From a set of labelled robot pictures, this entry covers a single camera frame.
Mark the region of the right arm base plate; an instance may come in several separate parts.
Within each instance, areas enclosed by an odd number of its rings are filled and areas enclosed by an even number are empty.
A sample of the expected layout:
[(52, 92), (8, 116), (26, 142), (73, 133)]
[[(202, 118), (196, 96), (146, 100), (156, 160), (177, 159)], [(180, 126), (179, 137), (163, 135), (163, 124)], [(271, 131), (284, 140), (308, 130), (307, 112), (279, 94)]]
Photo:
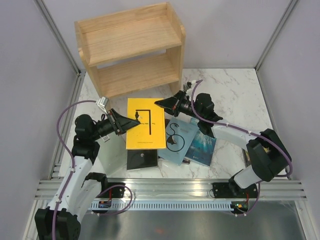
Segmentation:
[(212, 190), (216, 199), (255, 199), (258, 196), (258, 188), (255, 184), (240, 188), (235, 183), (213, 182)]

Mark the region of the light blue SO book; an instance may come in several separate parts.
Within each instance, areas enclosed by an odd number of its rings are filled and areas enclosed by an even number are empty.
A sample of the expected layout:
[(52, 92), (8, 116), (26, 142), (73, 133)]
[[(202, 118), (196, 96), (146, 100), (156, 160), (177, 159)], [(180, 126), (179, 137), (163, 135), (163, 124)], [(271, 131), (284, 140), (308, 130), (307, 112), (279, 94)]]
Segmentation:
[(165, 149), (160, 149), (158, 156), (180, 166), (198, 129), (194, 124), (171, 118), (165, 128)]

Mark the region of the wooden two-tier shelf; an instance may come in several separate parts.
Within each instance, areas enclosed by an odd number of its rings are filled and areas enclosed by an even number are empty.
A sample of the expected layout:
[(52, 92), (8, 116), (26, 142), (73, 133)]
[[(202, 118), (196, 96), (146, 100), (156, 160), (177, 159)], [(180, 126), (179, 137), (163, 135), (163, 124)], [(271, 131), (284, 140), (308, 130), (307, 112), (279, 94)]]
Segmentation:
[(74, 23), (78, 53), (99, 96), (181, 88), (186, 30), (169, 2)]

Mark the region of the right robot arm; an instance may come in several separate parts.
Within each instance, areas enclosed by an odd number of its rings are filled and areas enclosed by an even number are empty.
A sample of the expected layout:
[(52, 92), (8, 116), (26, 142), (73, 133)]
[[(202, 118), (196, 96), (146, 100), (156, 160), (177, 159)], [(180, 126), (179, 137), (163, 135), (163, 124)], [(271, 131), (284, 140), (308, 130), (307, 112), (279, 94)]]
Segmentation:
[(230, 124), (215, 113), (215, 104), (208, 93), (199, 93), (192, 99), (180, 90), (155, 104), (171, 116), (183, 113), (198, 119), (197, 125), (204, 135), (228, 141), (248, 153), (250, 165), (229, 179), (228, 191), (234, 197), (240, 197), (252, 184), (281, 178), (281, 172), (292, 167), (292, 158), (273, 129), (255, 133)]

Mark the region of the aluminium rail beam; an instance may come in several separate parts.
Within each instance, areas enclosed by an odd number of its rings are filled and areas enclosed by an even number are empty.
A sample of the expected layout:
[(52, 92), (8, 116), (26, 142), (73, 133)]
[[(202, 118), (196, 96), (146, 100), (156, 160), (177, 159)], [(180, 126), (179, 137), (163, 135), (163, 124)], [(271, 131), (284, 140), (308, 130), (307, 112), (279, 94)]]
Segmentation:
[[(137, 200), (209, 200), (213, 183), (227, 179), (178, 178), (109, 178), (111, 183), (124, 183)], [(262, 201), (300, 201), (307, 195), (299, 180), (274, 179), (260, 184)]]

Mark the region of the pale green book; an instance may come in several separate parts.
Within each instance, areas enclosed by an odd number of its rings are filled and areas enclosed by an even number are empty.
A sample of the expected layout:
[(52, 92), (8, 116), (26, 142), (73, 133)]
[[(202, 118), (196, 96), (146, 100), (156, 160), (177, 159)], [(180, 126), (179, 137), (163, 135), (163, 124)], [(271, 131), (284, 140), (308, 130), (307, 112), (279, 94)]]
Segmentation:
[(122, 136), (109, 134), (109, 140), (99, 139), (100, 145), (97, 158), (107, 176), (114, 174), (127, 163), (126, 143)]

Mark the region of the black book with barcode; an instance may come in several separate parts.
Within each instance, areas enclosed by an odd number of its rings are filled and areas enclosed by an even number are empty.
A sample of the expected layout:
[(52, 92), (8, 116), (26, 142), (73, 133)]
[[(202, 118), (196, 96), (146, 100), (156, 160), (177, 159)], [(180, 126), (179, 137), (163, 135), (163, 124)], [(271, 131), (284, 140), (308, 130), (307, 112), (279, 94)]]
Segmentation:
[(158, 167), (158, 150), (157, 149), (137, 149), (127, 151), (128, 171), (149, 169)]

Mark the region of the yellow book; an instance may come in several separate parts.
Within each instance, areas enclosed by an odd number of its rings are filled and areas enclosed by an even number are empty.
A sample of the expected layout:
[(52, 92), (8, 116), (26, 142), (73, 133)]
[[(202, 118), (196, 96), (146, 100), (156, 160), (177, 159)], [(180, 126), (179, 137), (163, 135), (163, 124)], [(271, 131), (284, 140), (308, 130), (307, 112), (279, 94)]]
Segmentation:
[(127, 150), (166, 148), (165, 111), (155, 104), (161, 98), (128, 98), (127, 116), (138, 120), (138, 126), (126, 132)]

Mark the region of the teal underwater cover book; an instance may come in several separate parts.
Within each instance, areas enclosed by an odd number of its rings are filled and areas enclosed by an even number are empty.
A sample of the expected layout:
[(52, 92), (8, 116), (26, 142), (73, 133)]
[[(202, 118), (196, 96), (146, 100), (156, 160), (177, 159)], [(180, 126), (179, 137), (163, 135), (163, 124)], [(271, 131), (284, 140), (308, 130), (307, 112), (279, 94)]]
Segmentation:
[(212, 162), (216, 138), (204, 135), (198, 130), (185, 154), (186, 159), (209, 167)]

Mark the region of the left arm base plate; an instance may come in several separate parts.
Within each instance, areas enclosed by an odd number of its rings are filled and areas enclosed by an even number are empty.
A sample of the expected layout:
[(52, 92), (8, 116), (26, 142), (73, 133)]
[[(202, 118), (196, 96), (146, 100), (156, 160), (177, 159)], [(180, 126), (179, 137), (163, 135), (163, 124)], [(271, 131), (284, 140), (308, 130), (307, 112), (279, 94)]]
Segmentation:
[(117, 199), (121, 199), (124, 197), (124, 194), (125, 194), (125, 183), (123, 182), (109, 182), (107, 185), (106, 185), (106, 188), (110, 188), (112, 186), (115, 186), (115, 185), (121, 185), (121, 186), (117, 186), (117, 187), (113, 187), (111, 188), (110, 190), (108, 190), (106, 192), (106, 196), (108, 197), (108, 199), (113, 199), (113, 198), (117, 198)]

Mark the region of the Robinson Crusoe purple book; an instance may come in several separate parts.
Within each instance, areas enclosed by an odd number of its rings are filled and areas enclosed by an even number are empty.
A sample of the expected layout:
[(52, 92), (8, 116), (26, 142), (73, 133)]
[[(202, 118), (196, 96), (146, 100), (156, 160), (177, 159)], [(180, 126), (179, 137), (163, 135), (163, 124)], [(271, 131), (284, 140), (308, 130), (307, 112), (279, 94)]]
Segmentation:
[(182, 163), (185, 164), (185, 165), (189, 165), (191, 163), (191, 160), (190, 159), (187, 159), (187, 158), (184, 158), (182, 160)]

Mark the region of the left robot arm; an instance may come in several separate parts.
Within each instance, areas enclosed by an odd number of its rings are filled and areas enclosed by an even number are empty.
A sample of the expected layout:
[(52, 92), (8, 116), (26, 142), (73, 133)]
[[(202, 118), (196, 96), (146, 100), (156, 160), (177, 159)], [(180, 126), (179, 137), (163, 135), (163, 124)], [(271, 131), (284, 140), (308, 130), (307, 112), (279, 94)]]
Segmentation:
[(137, 119), (109, 110), (94, 121), (88, 114), (75, 119), (73, 147), (69, 151), (71, 160), (55, 196), (46, 208), (39, 208), (34, 220), (41, 240), (77, 240), (81, 222), (96, 197), (105, 197), (110, 190), (107, 176), (93, 172), (98, 156), (98, 139), (111, 133), (122, 135), (138, 126)]

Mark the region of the dark green gold book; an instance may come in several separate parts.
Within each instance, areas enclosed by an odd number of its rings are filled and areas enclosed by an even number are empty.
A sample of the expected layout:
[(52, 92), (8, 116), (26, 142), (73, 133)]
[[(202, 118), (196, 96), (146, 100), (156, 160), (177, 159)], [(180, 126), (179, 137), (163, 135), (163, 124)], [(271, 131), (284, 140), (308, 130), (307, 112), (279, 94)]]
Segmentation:
[(249, 153), (246, 150), (242, 149), (242, 155), (243, 155), (245, 167), (250, 166), (251, 165), (251, 160), (250, 160), (250, 157), (249, 157)]

